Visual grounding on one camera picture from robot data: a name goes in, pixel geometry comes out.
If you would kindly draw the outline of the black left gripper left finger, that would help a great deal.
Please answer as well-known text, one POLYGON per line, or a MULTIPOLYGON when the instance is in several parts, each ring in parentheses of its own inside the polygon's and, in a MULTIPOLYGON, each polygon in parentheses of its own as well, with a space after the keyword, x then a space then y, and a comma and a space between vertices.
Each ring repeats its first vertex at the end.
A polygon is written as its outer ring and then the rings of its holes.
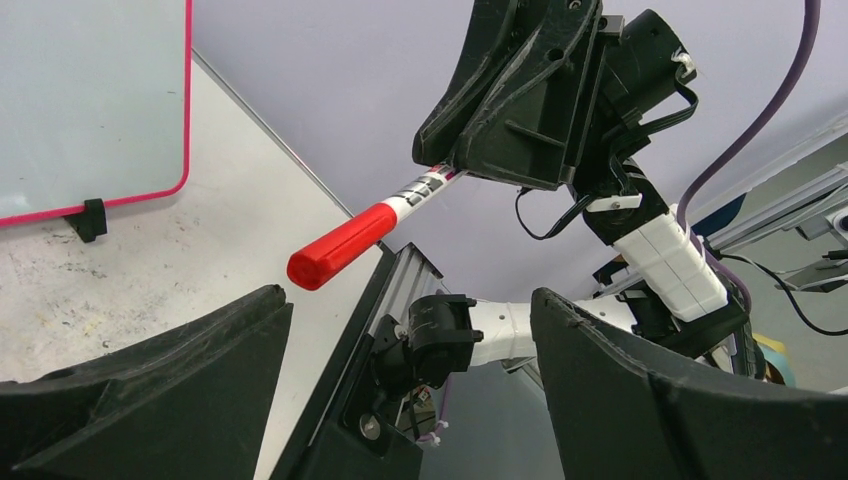
POLYGON ((1 385, 5 479, 250 479, 293 307, 263 286, 34 381, 1 385))

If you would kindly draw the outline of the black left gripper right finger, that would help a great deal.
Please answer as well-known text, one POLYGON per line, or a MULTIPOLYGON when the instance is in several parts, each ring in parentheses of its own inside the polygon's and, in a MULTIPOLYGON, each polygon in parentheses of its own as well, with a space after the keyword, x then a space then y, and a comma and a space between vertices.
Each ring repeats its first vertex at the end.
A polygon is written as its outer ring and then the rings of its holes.
POLYGON ((843 479, 847 399, 634 336, 547 288, 530 323, 569 479, 843 479))

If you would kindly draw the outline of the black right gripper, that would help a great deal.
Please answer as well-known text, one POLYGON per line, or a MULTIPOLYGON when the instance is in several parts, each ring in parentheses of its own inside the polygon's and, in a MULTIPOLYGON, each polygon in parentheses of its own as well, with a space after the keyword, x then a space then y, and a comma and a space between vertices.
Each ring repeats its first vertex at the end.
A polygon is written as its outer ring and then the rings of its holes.
POLYGON ((575 175, 578 198, 653 195, 632 156, 691 118, 697 73, 651 9, 624 25, 603 62, 602 20, 599 1, 474 1, 413 162, 448 163, 452 151, 455 168, 502 183, 555 190, 575 175))

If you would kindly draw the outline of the red marker cap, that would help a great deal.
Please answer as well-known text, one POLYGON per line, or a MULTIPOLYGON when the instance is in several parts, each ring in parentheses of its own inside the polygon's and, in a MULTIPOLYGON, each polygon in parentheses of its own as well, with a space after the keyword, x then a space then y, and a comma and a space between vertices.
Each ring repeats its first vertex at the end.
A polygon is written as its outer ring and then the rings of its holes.
POLYGON ((295 285, 315 291, 390 233, 398 223, 395 211, 377 203, 293 253, 287 275, 295 285))

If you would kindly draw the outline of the pink framed whiteboard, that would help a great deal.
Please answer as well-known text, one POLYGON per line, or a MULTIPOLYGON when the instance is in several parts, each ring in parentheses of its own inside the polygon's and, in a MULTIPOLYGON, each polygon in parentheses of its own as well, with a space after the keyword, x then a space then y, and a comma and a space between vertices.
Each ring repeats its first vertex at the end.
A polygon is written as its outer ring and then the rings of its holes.
POLYGON ((190 172, 189 1, 1 5, 1 223, 179 192, 190 172))

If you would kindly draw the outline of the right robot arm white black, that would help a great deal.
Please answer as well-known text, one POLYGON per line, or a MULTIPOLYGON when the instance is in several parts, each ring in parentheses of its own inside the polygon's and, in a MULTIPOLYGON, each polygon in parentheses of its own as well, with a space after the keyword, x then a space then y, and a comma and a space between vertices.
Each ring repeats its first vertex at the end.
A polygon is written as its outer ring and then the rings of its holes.
POLYGON ((598 1, 478 1, 451 82, 412 148, 427 172, 374 207, 385 234, 461 175, 521 194, 567 187, 582 218, 636 282, 618 294, 636 334, 690 358, 741 325, 740 301, 633 162, 653 134, 688 120, 696 68, 655 12, 631 22, 598 1))

